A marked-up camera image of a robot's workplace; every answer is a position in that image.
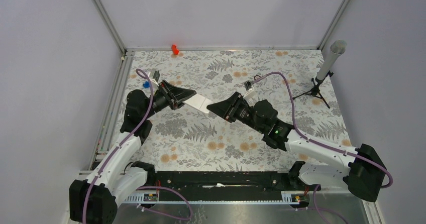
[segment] red object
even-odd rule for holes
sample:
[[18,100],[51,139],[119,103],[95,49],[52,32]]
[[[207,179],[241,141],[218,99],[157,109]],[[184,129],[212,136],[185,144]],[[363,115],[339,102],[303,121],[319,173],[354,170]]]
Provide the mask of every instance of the red object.
[[176,45],[172,45],[172,51],[174,55],[179,54],[179,50],[176,48]]

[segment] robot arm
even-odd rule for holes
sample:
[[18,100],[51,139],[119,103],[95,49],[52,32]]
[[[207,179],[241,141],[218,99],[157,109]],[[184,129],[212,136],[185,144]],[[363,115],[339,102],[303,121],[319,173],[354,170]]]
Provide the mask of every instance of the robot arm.
[[230,123],[239,120],[263,134],[262,140],[273,149],[303,153],[328,164],[328,166],[313,166],[304,162],[296,162],[291,168],[290,174],[298,176],[304,184],[328,184],[347,188],[360,199],[376,201],[385,174],[370,163],[347,155],[348,152],[357,153],[384,167],[383,162],[371,146],[365,144],[360,148],[337,146],[302,132],[308,140],[316,140],[326,146],[340,149],[342,153],[306,141],[297,133],[293,125],[278,119],[278,111],[268,100],[262,100],[254,106],[249,106],[238,92],[226,100],[208,105],[207,109]]
[[[153,96],[152,107],[148,118],[163,110],[167,106],[176,110],[184,102],[196,95],[195,90],[179,88],[162,81],[157,84],[157,79],[150,78],[153,87],[157,89]],[[101,163],[84,180],[74,180],[69,188],[70,218],[82,221],[83,204],[86,193],[92,185],[88,199],[86,220],[87,223],[112,223],[117,213],[118,206],[135,189],[147,184],[153,185],[152,175],[154,166],[142,162],[135,162],[129,171],[120,178],[120,173],[128,163],[131,156],[140,148],[152,128],[150,121],[145,121],[123,144],[121,141],[140,123],[149,105],[149,98],[141,90],[133,90],[127,95],[127,104],[124,122],[120,135],[111,150]]]

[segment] floral table surface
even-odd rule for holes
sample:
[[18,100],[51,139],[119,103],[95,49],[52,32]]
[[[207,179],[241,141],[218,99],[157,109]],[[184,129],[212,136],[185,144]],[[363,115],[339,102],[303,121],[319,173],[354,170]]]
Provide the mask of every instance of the floral table surface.
[[[288,79],[292,94],[312,87],[310,79],[323,63],[319,50],[309,51],[167,51],[136,52],[115,128],[116,141],[127,94],[141,89],[145,82],[136,68],[159,70],[160,81],[194,89],[212,101],[222,101],[235,91],[244,93],[243,83],[255,75],[280,71]],[[273,75],[255,85],[257,96],[267,99],[278,110],[278,117],[291,122],[289,94],[281,77]],[[303,96],[295,100],[296,120],[305,132],[336,144],[350,145],[332,84],[321,85],[331,109],[318,98]],[[131,161],[154,164],[163,171],[276,171],[289,170],[297,160],[320,164],[304,154],[274,150],[262,142],[262,135],[239,121],[228,123],[210,113],[204,115],[189,107],[170,108],[150,118],[153,128],[148,139]]]

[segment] aluminum frame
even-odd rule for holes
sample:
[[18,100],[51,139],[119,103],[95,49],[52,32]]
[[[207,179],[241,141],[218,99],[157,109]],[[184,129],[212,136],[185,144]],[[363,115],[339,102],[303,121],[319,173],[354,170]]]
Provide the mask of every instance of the aluminum frame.
[[319,43],[317,49],[323,51],[324,47],[326,46],[327,42],[330,39],[330,36],[334,32],[337,23],[340,21],[340,18],[342,17],[343,12],[345,12],[346,7],[348,6],[349,2],[351,0],[343,0],[340,4],[339,8],[337,9],[337,12],[335,16],[333,17],[332,22],[330,23],[329,27],[326,30],[326,33],[324,34],[323,38],[321,39],[321,42]]
[[97,11],[99,12],[103,22],[105,23],[106,27],[108,28],[108,31],[111,33],[111,36],[114,39],[114,42],[116,43],[117,47],[121,51],[122,54],[126,52],[126,47],[121,40],[116,28],[114,27],[111,18],[108,16],[107,11],[105,10],[105,7],[103,7],[103,4],[100,0],[93,0],[93,4],[95,5]]

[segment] fern leaf pattern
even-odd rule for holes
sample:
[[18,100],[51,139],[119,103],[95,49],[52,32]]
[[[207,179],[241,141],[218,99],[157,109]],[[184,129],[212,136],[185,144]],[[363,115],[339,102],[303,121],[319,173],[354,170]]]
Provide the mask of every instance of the fern leaf pattern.
[[[120,103],[113,132],[116,141],[130,91],[149,89],[145,80],[135,73],[137,68],[159,70],[160,81],[194,89],[213,102],[230,97],[235,91],[244,94],[244,82],[255,75],[280,71],[290,84],[292,94],[312,88],[314,76],[324,60],[320,51],[181,51],[171,56],[167,51],[136,52],[125,93]],[[286,86],[279,76],[270,76],[256,83],[257,95],[247,101],[250,105],[267,99],[278,111],[278,117],[292,123],[291,103]],[[295,102],[299,128],[337,145],[350,145],[348,132],[337,103],[333,86],[326,78],[321,93],[331,109],[321,100],[302,96]],[[187,105],[170,110],[165,108],[149,118],[152,129],[132,161],[154,164],[160,171],[277,171],[289,170],[297,160],[323,164],[309,156],[283,152],[268,147],[263,135],[236,121],[228,123],[213,113],[203,114]],[[99,145],[106,150],[108,144]]]

